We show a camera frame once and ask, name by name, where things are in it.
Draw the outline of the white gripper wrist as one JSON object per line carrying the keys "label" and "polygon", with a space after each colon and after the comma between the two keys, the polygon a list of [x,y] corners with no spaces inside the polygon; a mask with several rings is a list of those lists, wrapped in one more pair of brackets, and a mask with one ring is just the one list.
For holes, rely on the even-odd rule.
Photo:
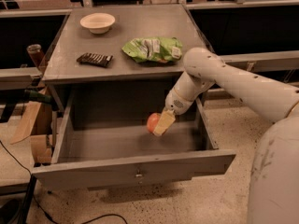
{"label": "white gripper wrist", "polygon": [[184,114],[191,107],[198,95],[207,91],[212,86],[213,82],[211,81],[193,77],[187,72],[183,72],[165,98],[165,109],[162,113],[158,114],[153,134],[156,136],[163,135],[175,122],[175,115]]}

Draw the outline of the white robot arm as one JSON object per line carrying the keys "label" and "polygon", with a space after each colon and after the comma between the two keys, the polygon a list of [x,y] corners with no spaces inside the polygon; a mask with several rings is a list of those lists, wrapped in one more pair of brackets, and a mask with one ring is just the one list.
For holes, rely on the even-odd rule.
{"label": "white robot arm", "polygon": [[150,131],[160,136],[195,98],[216,84],[272,122],[251,168],[247,224],[299,224],[299,91],[226,64],[205,48],[183,57],[184,72]]}

